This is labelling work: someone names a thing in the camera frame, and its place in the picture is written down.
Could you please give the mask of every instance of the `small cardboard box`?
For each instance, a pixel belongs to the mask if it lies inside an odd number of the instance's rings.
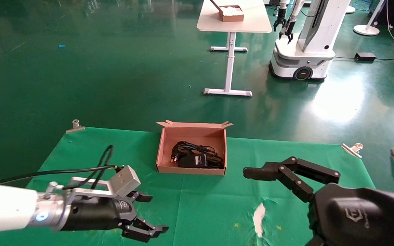
[[[159,173],[185,173],[224,175],[227,167],[227,144],[226,127],[233,125],[229,122],[222,124],[212,123],[185,123],[158,122],[163,126],[161,140],[159,143],[156,168]],[[180,168],[177,163],[171,162],[172,148],[177,142],[187,141],[195,145],[208,145],[215,149],[217,154],[223,158],[224,168]]]
[[[244,11],[241,9],[240,6],[238,5],[223,5],[219,6],[217,5],[214,0],[210,0],[214,6],[219,10],[219,16],[222,20],[222,22],[242,22],[244,20]],[[241,15],[224,15],[223,10],[221,7],[227,8],[227,7],[233,7],[233,8],[239,8],[243,12]]]

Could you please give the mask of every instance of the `table foot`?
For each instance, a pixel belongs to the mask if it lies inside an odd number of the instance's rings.
[[[209,51],[228,51],[228,48],[221,46],[211,46],[211,48],[209,48]],[[246,47],[235,47],[235,51],[247,52],[249,50],[247,50]]]
[[[247,96],[247,97],[252,97],[252,92],[251,91],[237,91],[237,90],[230,90],[230,91],[225,91],[222,89],[208,89],[205,88],[205,91],[203,92],[205,94],[220,94],[220,95],[235,95],[235,96]]]

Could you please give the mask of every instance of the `green cloth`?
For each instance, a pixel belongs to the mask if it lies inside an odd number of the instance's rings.
[[[150,203],[136,203],[137,213],[154,225],[166,224],[166,234],[150,240],[156,246],[303,246],[311,237],[308,205],[296,198],[280,182],[246,179],[244,167],[262,167],[290,156],[305,159],[341,172],[343,187],[374,185],[363,162],[339,145],[228,138],[228,166],[225,176],[158,173],[155,159],[158,133],[87,127],[65,134],[40,171],[89,168],[97,165],[104,149],[115,147],[111,164],[135,169],[139,190],[153,195]],[[103,179],[114,174],[106,171]],[[40,176],[28,188],[44,191],[48,182],[66,184],[72,174]],[[323,185],[305,180],[314,190]],[[260,203],[266,208],[264,236],[258,238],[253,212]],[[0,245],[87,246],[144,245],[121,237],[121,230],[52,232],[49,228],[26,228],[0,232]]]

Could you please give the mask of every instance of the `silver bracket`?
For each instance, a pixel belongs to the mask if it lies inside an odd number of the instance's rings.
[[[81,131],[81,130],[84,130],[84,126],[80,125],[78,120],[75,119],[72,121],[72,129],[66,130],[66,133],[76,132],[76,131]]]
[[[349,147],[345,144],[342,144],[341,146],[344,148],[344,150],[346,150],[350,154],[353,154],[355,157],[362,158],[362,156],[360,156],[359,154],[359,151],[363,149],[363,145],[361,143],[356,143],[352,147]]]
[[[72,177],[69,185],[83,182],[86,178]],[[93,184],[95,179],[90,179],[86,184]],[[136,175],[135,170],[130,166],[125,166],[121,171],[110,178],[109,181],[100,180],[99,187],[105,187],[106,190],[91,190],[85,188],[74,188],[69,191],[67,204],[71,204],[76,196],[96,196],[96,197],[126,197],[130,192],[135,190],[141,182]]]

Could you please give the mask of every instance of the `box flap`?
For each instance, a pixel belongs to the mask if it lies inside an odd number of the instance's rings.
[[[228,121],[218,124],[218,123],[193,123],[193,122],[172,122],[171,120],[166,120],[165,122],[157,122],[163,127],[207,127],[207,128],[220,128],[225,129],[228,126],[233,125]]]

